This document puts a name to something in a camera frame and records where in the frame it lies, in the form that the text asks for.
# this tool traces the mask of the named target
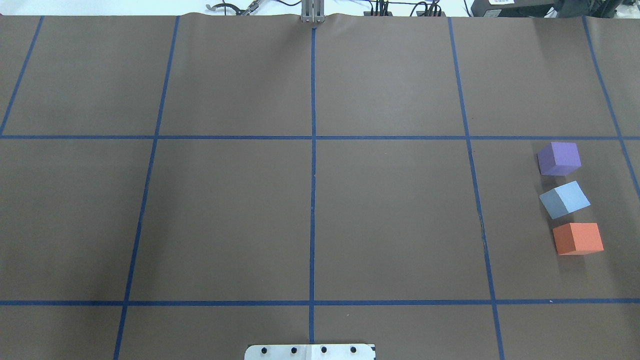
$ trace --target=blue line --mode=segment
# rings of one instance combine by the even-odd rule
[[[309,229],[309,343],[316,341],[316,28],[311,29],[311,209]]]
[[[372,135],[363,135],[363,136],[341,136],[341,135],[320,135],[316,137],[318,140],[464,140],[466,139],[464,136],[372,136]]]
[[[0,300],[0,306],[122,306],[122,301]]]
[[[460,66],[458,65],[458,54],[456,51],[456,40],[453,33],[453,23],[451,18],[449,21],[449,36],[451,37],[451,52],[453,54],[453,64],[456,71],[456,82],[458,83],[458,97],[460,98],[460,110],[462,113],[462,123],[465,127],[465,136],[467,140],[467,152],[469,156],[469,166],[471,168],[471,180],[474,185],[474,194],[476,196],[476,209],[478,212],[478,218],[480,220],[480,228],[482,234],[482,242],[484,245],[484,264],[486,266],[486,277],[489,282],[489,294],[491,295],[492,310],[493,310],[493,324],[495,326],[495,337],[498,344],[498,354],[500,360],[504,360],[504,348],[502,346],[502,332],[500,330],[500,319],[498,317],[498,306],[495,303],[495,290],[493,288],[493,274],[491,271],[491,261],[489,258],[489,246],[486,242],[486,231],[484,229],[484,218],[482,213],[482,204],[480,203],[480,191],[478,190],[477,176],[476,176],[476,164],[474,163],[473,150],[471,148],[471,135],[469,133],[469,124],[467,121],[467,109],[465,106],[465,98],[462,92],[462,80],[460,79]]]
[[[311,140],[311,136],[271,135],[160,135],[167,140]]]
[[[24,62],[22,63],[22,68],[20,69],[18,80],[16,80],[15,86],[13,87],[13,92],[11,93],[9,104],[6,106],[6,111],[4,112],[2,124],[0,125],[0,135],[2,135],[2,133],[4,132],[4,127],[6,126],[6,122],[9,120],[9,114],[11,113],[11,108],[13,107],[15,96],[18,94],[18,89],[20,88],[20,83],[22,82],[22,77],[24,76],[24,72],[27,69],[27,64],[29,63],[29,59],[31,57],[31,53],[33,52],[33,48],[36,46],[36,40],[38,40],[38,34],[40,34],[40,28],[42,28],[43,21],[44,21],[44,16],[41,16],[40,21],[38,21],[38,27],[36,28],[36,32],[33,34],[33,38],[31,39],[31,45],[29,46],[29,50],[27,51],[27,56],[25,56]]]
[[[500,136],[473,135],[471,140],[617,140],[617,136]]]
[[[131,253],[131,264],[129,265],[129,275],[127,276],[127,286],[124,293],[124,301],[122,304],[122,313],[120,315],[120,325],[118,326],[118,337],[116,339],[116,346],[113,351],[113,360],[118,360],[120,356],[120,345],[122,344],[122,334],[124,332],[124,324],[127,319],[127,307],[129,305],[129,297],[131,295],[131,283],[133,282],[133,272],[136,268],[136,258],[138,256],[138,245],[140,244],[140,234],[142,232],[142,220],[145,217],[145,209],[147,207],[147,197],[149,193],[149,183],[151,182],[151,172],[154,167],[154,160],[156,158],[156,148],[158,143],[158,137],[160,134],[160,126],[162,123],[162,114],[164,110],[164,98],[166,97],[166,89],[169,85],[169,75],[171,74],[171,64],[173,61],[173,50],[175,49],[175,39],[178,35],[178,24],[180,23],[180,16],[175,17],[175,24],[173,25],[173,37],[171,40],[171,48],[169,50],[169,59],[166,64],[166,72],[164,74],[164,85],[162,89],[162,96],[160,98],[160,105],[158,107],[158,117],[156,120],[156,132],[154,135],[154,143],[151,146],[151,155],[149,156],[149,166],[147,168],[147,177],[145,179],[145,188],[142,193],[142,204],[140,205],[140,214],[138,215],[138,228],[136,229],[136,237],[133,242],[133,251]]]
[[[640,199],[640,186],[638,185],[638,180],[636,178],[636,172],[634,171],[634,167],[631,164],[631,159],[629,158],[629,153],[627,152],[627,146],[625,145],[625,141],[622,138],[622,132],[620,131],[620,125],[618,124],[618,119],[616,118],[616,113],[613,111],[613,106],[611,105],[611,99],[609,98],[609,93],[607,91],[607,87],[604,85],[604,79],[602,79],[602,73],[600,73],[600,66],[598,66],[598,60],[596,59],[596,53],[593,50],[593,43],[591,42],[591,34],[589,33],[589,26],[587,25],[587,18],[582,16],[582,25],[584,26],[584,33],[587,36],[587,44],[589,44],[589,52],[591,53],[591,59],[593,60],[593,66],[596,70],[596,75],[598,76],[598,81],[600,82],[600,87],[602,88],[602,93],[604,94],[604,99],[607,101],[607,107],[609,109],[609,114],[611,114],[611,120],[613,121],[613,126],[616,128],[616,134],[618,134],[618,140],[620,141],[620,147],[622,148],[622,153],[625,155],[625,161],[627,162],[627,168],[629,169],[629,174],[631,175],[631,180],[634,183],[634,187],[636,188],[636,195],[638,199]]]
[[[491,300],[316,300],[316,306],[437,306],[491,304]]]
[[[151,140],[153,135],[2,135],[2,139],[28,140]]]
[[[308,306],[307,300],[247,301],[129,301],[129,306]]]
[[[640,304],[640,299],[508,299],[496,300],[498,305],[554,304]]]

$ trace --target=orange cube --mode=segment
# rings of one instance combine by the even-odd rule
[[[565,224],[554,229],[558,255],[585,255],[603,251],[598,224]]]

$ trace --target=white bracket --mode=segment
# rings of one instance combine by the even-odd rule
[[[368,344],[252,345],[244,360],[376,360]]]
[[[302,22],[324,22],[324,0],[302,0]]]

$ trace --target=cube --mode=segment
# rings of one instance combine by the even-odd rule
[[[603,251],[598,224],[569,223],[554,229],[558,255],[585,255]]]
[[[578,145],[573,142],[552,142],[538,153],[542,175],[566,176],[582,166]]]
[[[540,195],[540,201],[551,218],[559,218],[591,205],[577,181],[547,191]]]

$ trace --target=grid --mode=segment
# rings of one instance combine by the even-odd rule
[[[121,307],[122,314],[120,317],[120,323],[118,326],[118,334],[114,350],[114,359],[118,359],[120,354],[120,346],[122,344],[122,338],[125,331],[125,325],[127,320],[127,310],[136,306],[155,306],[155,307],[172,307],[172,306],[303,306],[308,307],[308,338],[309,342],[315,342],[314,334],[314,320],[315,320],[315,307],[316,306],[491,306],[493,313],[493,323],[495,326],[495,335],[497,340],[497,348],[499,352],[499,358],[505,359],[504,349],[502,345],[502,333],[500,330],[500,318],[498,312],[498,305],[531,305],[531,304],[640,304],[639,298],[608,298],[608,299],[497,299],[493,284],[492,266],[490,261],[490,250],[487,244],[487,235],[484,228],[483,219],[483,207],[481,203],[481,194],[479,191],[478,180],[476,175],[476,164],[474,161],[472,141],[476,140],[617,140],[620,144],[625,163],[628,167],[628,173],[631,177],[634,185],[636,195],[640,199],[640,187],[638,185],[637,177],[633,169],[633,165],[630,156],[627,151],[625,141],[640,140],[640,136],[623,136],[616,119],[615,111],[612,107],[607,87],[605,86],[603,77],[598,66],[598,61],[593,49],[591,41],[591,35],[589,34],[589,27],[586,18],[582,18],[582,24],[587,36],[589,51],[591,53],[591,59],[595,68],[595,74],[598,78],[598,82],[602,87],[607,109],[611,116],[613,126],[616,130],[616,136],[491,136],[491,135],[471,135],[469,124],[467,120],[467,110],[465,106],[465,100],[463,95],[463,83],[461,81],[460,66],[458,63],[458,54],[456,52],[456,41],[454,38],[454,26],[452,20],[448,19],[449,35],[451,39],[451,51],[455,68],[456,82],[458,97],[460,100],[461,119],[464,127],[464,136],[324,136],[318,135],[316,131],[316,28],[310,30],[311,36],[311,69],[310,69],[310,84],[311,84],[311,129],[312,134],[310,136],[271,136],[271,135],[161,135],[160,127],[163,119],[164,101],[166,97],[167,87],[170,82],[170,73],[172,68],[173,52],[177,41],[178,28],[180,17],[175,18],[175,24],[173,27],[173,35],[170,47],[170,53],[168,57],[168,63],[166,65],[166,72],[164,75],[164,84],[162,96],[160,98],[159,109],[157,112],[157,121],[155,126],[155,132],[153,135],[4,135],[3,131],[10,120],[11,110],[14,104],[16,96],[19,96],[20,83],[23,75],[28,67],[31,53],[38,39],[38,34],[42,27],[44,17],[40,17],[35,34],[31,41],[29,50],[24,59],[24,63],[20,70],[20,74],[17,78],[17,82],[10,97],[6,112],[3,117],[3,122],[0,126],[0,139],[78,139],[78,140],[152,140],[152,147],[148,161],[147,173],[144,184],[144,191],[142,195],[142,202],[140,205],[140,213],[137,221],[137,230],[133,243],[133,250],[131,254],[131,264],[129,266],[126,289],[124,299],[122,301],[84,301],[84,300],[0,300],[0,306],[111,306]],[[134,277],[134,271],[136,267],[136,258],[138,255],[138,247],[140,244],[141,232],[143,229],[143,220],[145,216],[145,210],[147,207],[147,197],[149,184],[152,181],[152,173],[154,167],[154,160],[156,157],[156,149],[159,140],[303,140],[311,143],[311,179],[310,179],[310,213],[309,213],[309,289],[308,300],[213,300],[213,301],[136,301],[130,300],[132,281]],[[316,300],[315,295],[315,253],[316,253],[316,148],[317,142],[322,141],[335,141],[335,140],[460,140],[465,141],[468,165],[470,167],[471,180],[474,190],[474,197],[476,203],[476,211],[479,217],[481,234],[484,248],[484,263],[486,267],[486,276],[488,279],[489,287],[489,299],[472,299],[472,300]]]

